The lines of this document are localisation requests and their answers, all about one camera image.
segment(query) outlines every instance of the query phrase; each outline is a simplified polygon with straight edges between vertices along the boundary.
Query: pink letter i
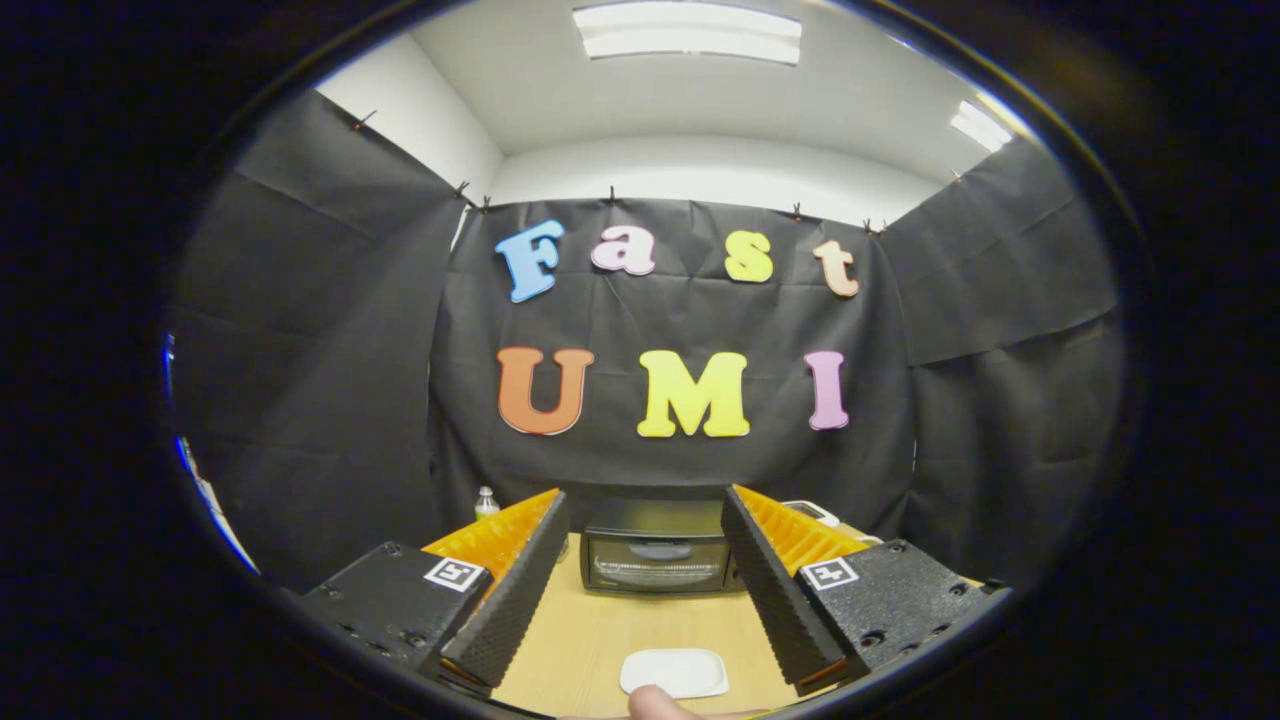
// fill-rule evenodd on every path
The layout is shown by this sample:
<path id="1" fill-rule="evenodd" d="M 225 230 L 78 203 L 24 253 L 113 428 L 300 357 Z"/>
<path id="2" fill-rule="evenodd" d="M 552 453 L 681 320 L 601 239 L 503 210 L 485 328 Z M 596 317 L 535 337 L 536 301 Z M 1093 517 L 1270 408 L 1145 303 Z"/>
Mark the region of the pink letter i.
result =
<path id="1" fill-rule="evenodd" d="M 813 369 L 813 416 L 809 427 L 815 430 L 835 430 L 849 424 L 840 397 L 840 366 L 845 356 L 831 350 L 810 352 L 804 361 Z"/>

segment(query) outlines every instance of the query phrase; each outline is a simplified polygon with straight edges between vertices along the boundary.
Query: white soap dish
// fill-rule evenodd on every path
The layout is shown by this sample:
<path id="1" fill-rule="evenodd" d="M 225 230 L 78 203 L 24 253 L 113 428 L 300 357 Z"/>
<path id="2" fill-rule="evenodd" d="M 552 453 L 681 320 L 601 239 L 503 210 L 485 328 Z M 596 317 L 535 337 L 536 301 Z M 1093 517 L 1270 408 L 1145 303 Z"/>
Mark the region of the white soap dish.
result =
<path id="1" fill-rule="evenodd" d="M 712 697 L 728 692 L 724 660 L 709 650 L 641 650 L 622 661 L 622 691 L 654 684 L 676 700 Z"/>

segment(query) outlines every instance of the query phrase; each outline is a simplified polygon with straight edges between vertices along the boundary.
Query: white device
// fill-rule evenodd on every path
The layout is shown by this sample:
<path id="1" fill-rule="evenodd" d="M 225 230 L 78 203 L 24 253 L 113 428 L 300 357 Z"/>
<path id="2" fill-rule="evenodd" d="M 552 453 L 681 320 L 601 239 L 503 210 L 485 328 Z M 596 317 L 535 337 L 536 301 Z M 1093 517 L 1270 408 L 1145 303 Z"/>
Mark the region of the white device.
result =
<path id="1" fill-rule="evenodd" d="M 827 525 L 828 528 L 840 527 L 840 518 L 836 518 L 831 512 L 827 512 L 826 510 L 818 507 L 817 505 L 809 502 L 808 500 L 788 500 L 782 505 L 786 505 L 792 510 L 799 510 L 805 515 L 813 518 L 814 520 L 818 520 L 823 525 Z"/>
<path id="2" fill-rule="evenodd" d="M 641 650 L 622 661 L 622 692 L 655 684 L 676 700 L 728 692 L 728 674 L 719 655 L 703 648 Z"/>

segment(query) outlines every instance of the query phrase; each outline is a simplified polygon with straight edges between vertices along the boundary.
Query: clip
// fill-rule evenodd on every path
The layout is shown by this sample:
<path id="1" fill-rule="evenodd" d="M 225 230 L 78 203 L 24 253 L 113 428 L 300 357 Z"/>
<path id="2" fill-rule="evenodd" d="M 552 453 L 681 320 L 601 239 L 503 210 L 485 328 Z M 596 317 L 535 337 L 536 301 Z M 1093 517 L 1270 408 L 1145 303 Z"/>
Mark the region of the clip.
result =
<path id="1" fill-rule="evenodd" d="M 356 124 L 352 126 L 351 129 L 356 131 L 356 132 L 360 132 L 365 127 L 365 123 L 369 122 L 369 118 L 374 117 L 374 113 L 370 113 L 370 114 L 365 115 L 364 118 L 361 118 L 360 120 L 356 120 Z"/>

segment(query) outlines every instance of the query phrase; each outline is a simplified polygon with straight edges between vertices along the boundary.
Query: orange letter u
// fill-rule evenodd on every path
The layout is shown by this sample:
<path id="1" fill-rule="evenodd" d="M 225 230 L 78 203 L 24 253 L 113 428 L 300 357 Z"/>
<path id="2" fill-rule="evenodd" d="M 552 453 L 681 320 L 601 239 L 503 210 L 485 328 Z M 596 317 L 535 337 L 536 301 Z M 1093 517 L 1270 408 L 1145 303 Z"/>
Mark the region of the orange letter u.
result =
<path id="1" fill-rule="evenodd" d="M 536 436 L 563 433 L 582 415 L 582 386 L 586 366 L 595 360 L 590 350 L 558 350 L 556 364 L 561 366 L 561 401 L 556 410 L 534 410 L 534 368 L 543 361 L 543 354 L 532 347 L 504 347 L 498 351 L 502 378 L 498 383 L 498 414 L 512 428 Z"/>

